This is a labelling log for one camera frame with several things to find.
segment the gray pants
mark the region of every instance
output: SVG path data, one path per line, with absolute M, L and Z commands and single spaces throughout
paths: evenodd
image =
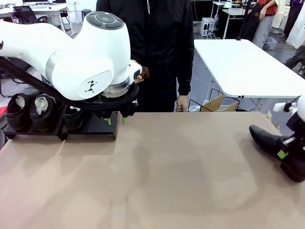
M 260 49 L 263 48 L 264 43 L 272 29 L 272 23 L 275 15 L 265 16 L 264 19 L 259 23 L 255 35 L 253 37 L 252 43 L 255 44 Z
M 301 45 L 297 50 L 293 57 L 288 59 L 285 63 L 285 65 L 293 69 L 297 66 L 297 64 L 301 62 L 302 65 L 305 65 L 305 46 Z

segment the logo on robot arm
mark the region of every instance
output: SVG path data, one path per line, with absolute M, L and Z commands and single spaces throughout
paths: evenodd
M 87 91 L 85 91 L 85 92 L 92 92 L 92 93 L 94 93 L 94 90 L 93 90 L 93 86 L 95 85 L 95 84 L 97 84 L 98 82 L 95 82 L 94 80 L 91 80 L 91 81 L 89 81 L 89 82 L 87 82 L 87 84 L 89 84 L 90 83 L 90 88 L 87 90 Z

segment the black shoe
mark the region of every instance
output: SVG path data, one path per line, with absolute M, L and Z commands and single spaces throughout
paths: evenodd
M 42 133 L 52 132 L 57 126 L 61 107 L 62 103 L 53 97 L 45 94 L 37 96 L 30 107 L 30 118 L 35 129 Z
M 30 118 L 30 107 L 32 101 L 39 95 L 35 88 L 28 87 L 22 93 L 15 94 L 8 105 L 6 118 L 8 124 L 17 132 L 27 132 L 32 121 Z
M 88 111 L 80 110 L 67 106 L 64 115 L 65 126 L 68 131 L 81 131 L 88 118 Z
M 272 135 L 267 131 L 251 125 L 249 127 L 251 136 L 255 143 L 264 150 L 265 153 L 275 157 L 281 164 L 281 169 L 287 176 L 295 182 L 305 180 L 305 151 L 300 149 L 299 152 L 292 152 L 284 159 L 277 154 L 281 151 L 280 142 L 287 139 L 278 135 Z

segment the person in red shirt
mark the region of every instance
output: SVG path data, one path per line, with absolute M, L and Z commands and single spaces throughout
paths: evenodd
M 259 25 L 255 32 L 252 42 L 260 49 L 263 48 L 264 42 L 272 29 L 273 19 L 277 11 L 278 0 L 258 0 L 258 4 L 262 7 L 259 15 Z

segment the beige tabletop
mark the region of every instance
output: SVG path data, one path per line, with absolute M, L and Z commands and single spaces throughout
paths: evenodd
M 305 187 L 260 154 L 261 113 L 135 114 L 117 141 L 16 137 L 0 153 L 1 229 L 304 229 Z

